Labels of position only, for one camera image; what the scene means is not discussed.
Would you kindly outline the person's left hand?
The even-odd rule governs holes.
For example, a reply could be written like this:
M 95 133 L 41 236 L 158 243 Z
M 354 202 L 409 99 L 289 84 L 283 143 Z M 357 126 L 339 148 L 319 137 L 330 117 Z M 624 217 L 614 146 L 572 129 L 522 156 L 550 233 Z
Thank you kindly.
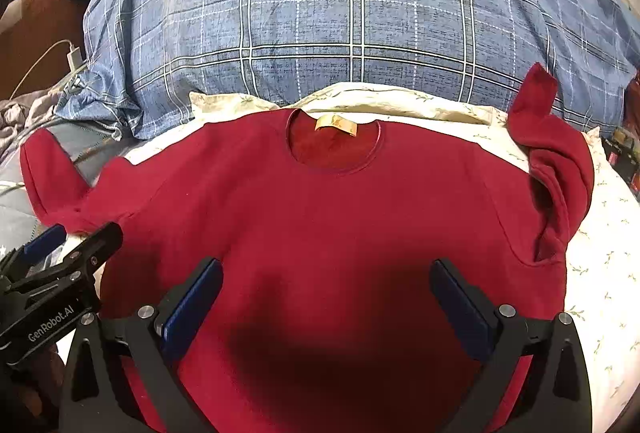
M 1 364 L 1 431 L 57 432 L 64 370 L 55 344 L 21 368 Z

